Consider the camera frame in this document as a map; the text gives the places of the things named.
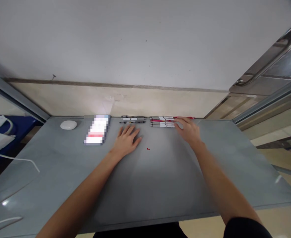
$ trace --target forearm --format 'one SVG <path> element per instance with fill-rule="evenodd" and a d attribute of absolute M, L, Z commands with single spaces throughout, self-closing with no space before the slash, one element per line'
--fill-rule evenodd
<path fill-rule="evenodd" d="M 94 171 L 54 213 L 41 229 L 37 238 L 75 237 L 120 159 L 108 153 Z"/>
<path fill-rule="evenodd" d="M 218 166 L 202 141 L 191 145 L 205 182 L 225 224 L 233 217 L 251 218 L 261 223 L 255 210 Z"/>

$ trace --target metal handle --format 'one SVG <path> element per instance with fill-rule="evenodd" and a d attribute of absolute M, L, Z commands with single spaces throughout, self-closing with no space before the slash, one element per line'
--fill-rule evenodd
<path fill-rule="evenodd" d="M 283 58 L 284 55 L 286 55 L 287 52 L 291 50 L 291 29 L 289 29 L 277 42 L 281 42 L 287 40 L 287 45 L 284 47 L 284 49 L 270 62 L 268 62 L 265 66 L 263 66 L 252 78 L 250 78 L 248 81 L 244 82 L 243 79 L 239 79 L 236 81 L 234 86 L 246 86 L 250 83 L 252 83 L 254 80 L 259 78 L 262 74 L 264 74 L 269 68 L 271 68 L 276 62 L 278 62 L 280 59 Z"/>

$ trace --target white wall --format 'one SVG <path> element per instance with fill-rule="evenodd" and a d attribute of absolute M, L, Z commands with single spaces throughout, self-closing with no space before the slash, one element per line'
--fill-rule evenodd
<path fill-rule="evenodd" d="M 7 76 L 228 90 L 291 27 L 291 0 L 0 0 Z"/>
<path fill-rule="evenodd" d="M 7 101 L 0 96 L 0 115 L 5 116 L 28 116 L 29 114 L 13 105 L 11 102 Z"/>

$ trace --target blue object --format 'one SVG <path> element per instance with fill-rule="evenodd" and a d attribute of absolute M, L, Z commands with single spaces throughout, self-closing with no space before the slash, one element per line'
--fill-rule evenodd
<path fill-rule="evenodd" d="M 8 155 L 12 149 L 14 149 L 21 140 L 35 127 L 35 126 L 41 126 L 43 123 L 39 122 L 35 118 L 31 116 L 6 116 L 9 120 L 13 123 L 13 128 L 9 135 L 15 135 L 15 139 L 8 144 L 6 147 L 0 150 L 0 154 L 2 155 Z M 5 133 L 10 127 L 10 123 L 6 121 L 1 127 L 0 127 L 0 133 Z"/>

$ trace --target black sleeve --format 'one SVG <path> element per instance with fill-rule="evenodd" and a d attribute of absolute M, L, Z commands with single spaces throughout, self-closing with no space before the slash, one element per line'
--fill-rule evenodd
<path fill-rule="evenodd" d="M 249 218 L 232 218 L 227 223 L 224 238 L 272 238 L 268 230 L 259 222 Z"/>

